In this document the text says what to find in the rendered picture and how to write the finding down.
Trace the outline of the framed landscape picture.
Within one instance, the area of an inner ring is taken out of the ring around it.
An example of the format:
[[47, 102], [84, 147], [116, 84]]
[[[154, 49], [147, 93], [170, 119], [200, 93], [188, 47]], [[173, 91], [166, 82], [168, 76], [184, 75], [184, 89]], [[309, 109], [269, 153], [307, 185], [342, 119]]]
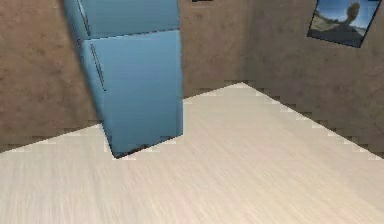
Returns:
[[360, 48], [383, 0], [316, 0], [307, 36]]

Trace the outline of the blue fridge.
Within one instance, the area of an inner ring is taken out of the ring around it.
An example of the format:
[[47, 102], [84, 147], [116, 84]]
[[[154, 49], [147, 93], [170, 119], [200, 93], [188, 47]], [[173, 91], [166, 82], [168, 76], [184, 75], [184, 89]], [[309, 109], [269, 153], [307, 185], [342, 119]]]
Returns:
[[[178, 0], [63, 0], [79, 62], [116, 158], [183, 134]], [[103, 91], [90, 44], [101, 64]]]

